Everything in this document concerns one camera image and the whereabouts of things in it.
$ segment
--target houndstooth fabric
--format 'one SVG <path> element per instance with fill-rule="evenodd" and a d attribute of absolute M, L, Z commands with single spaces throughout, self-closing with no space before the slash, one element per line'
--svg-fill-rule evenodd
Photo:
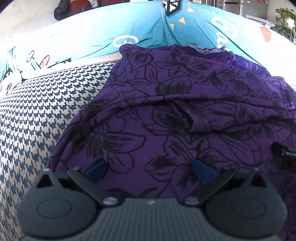
<path fill-rule="evenodd" d="M 103 87 L 115 63 L 54 72 L 0 99 L 0 240 L 21 237 L 16 208 L 62 131 Z"/>

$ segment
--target wall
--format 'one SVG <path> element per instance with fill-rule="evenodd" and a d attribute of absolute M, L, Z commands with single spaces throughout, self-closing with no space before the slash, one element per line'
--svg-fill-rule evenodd
<path fill-rule="evenodd" d="M 31 32 L 57 20 L 54 9 L 60 0 L 14 0 L 0 13 L 0 50 L 8 50 Z"/>
<path fill-rule="evenodd" d="M 217 7 L 220 9 L 223 9 L 223 0 L 216 0 L 217 1 Z"/>
<path fill-rule="evenodd" d="M 276 13 L 277 8 L 289 8 L 296 11 L 296 7 L 288 0 L 269 0 L 267 10 L 267 20 L 276 24 L 276 16 L 280 16 Z"/>

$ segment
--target purple floral fabric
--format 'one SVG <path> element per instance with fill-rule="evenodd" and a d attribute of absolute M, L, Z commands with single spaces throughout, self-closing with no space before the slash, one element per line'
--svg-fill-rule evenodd
<path fill-rule="evenodd" d="M 295 91 L 233 53 L 125 44 L 95 99 L 71 121 L 49 160 L 55 172 L 109 164 L 97 185 L 137 198 L 184 199 L 201 183 L 192 159 L 218 168 L 258 167 L 288 208 L 284 240 L 296 240 L 296 176 L 271 153 L 296 148 Z"/>

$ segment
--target screw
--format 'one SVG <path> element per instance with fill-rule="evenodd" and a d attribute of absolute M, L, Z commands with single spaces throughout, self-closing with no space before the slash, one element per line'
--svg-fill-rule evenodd
<path fill-rule="evenodd" d="M 200 203 L 200 201 L 197 197 L 187 197 L 185 199 L 185 204 L 190 205 L 190 206 L 195 206 L 199 203 Z"/>
<path fill-rule="evenodd" d="M 106 197 L 103 200 L 103 203 L 107 206 L 116 205 L 118 203 L 118 199 L 116 197 Z"/>
<path fill-rule="evenodd" d="M 155 204 L 156 202 L 154 200 L 150 200 L 148 202 L 146 202 L 148 205 L 152 206 L 153 204 Z"/>
<path fill-rule="evenodd" d="M 80 167 L 74 167 L 73 170 L 77 171 L 77 172 L 80 172 L 81 168 Z"/>

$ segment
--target white letter print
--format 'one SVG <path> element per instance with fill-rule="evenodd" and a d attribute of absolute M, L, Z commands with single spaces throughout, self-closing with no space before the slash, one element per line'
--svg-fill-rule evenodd
<path fill-rule="evenodd" d="M 124 42 L 123 42 L 123 44 L 117 44 L 116 41 L 121 40 L 121 39 L 125 39 Z M 112 45 L 115 48 L 119 48 L 119 47 L 121 47 L 124 44 L 133 44 L 131 42 L 128 42 L 126 39 L 133 39 L 133 40 L 135 40 L 135 43 L 134 44 L 139 43 L 139 39 L 136 36 L 133 36 L 133 35 L 121 35 L 121 36 L 119 36 L 119 37 L 117 37 L 117 38 L 115 38 L 113 40 Z"/>
<path fill-rule="evenodd" d="M 225 45 L 221 45 L 220 43 L 224 43 L 224 44 L 227 44 L 228 43 L 228 38 L 221 32 L 217 32 L 217 48 L 220 49 L 222 48 L 223 46 Z"/>
<path fill-rule="evenodd" d="M 237 37 L 237 27 L 232 23 L 222 18 L 212 18 L 212 23 L 220 30 L 224 30 L 229 38 L 235 39 Z"/>

